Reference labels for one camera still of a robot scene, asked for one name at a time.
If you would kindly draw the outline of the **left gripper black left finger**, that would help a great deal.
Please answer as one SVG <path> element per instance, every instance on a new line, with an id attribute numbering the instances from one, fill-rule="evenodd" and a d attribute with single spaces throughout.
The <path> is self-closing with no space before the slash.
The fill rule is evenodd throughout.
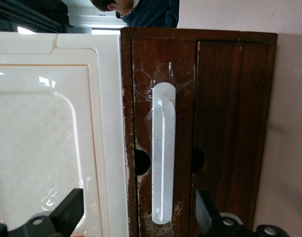
<path id="1" fill-rule="evenodd" d="M 69 237 L 84 215 L 83 189 L 73 189 L 48 215 L 28 220 L 9 237 Z"/>

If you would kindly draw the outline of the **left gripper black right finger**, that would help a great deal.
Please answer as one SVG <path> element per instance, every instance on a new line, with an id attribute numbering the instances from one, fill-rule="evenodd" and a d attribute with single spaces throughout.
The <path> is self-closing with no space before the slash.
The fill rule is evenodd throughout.
<path id="1" fill-rule="evenodd" d="M 196 191 L 195 215 L 201 237 L 257 237 L 236 215 L 219 212 L 206 190 Z"/>

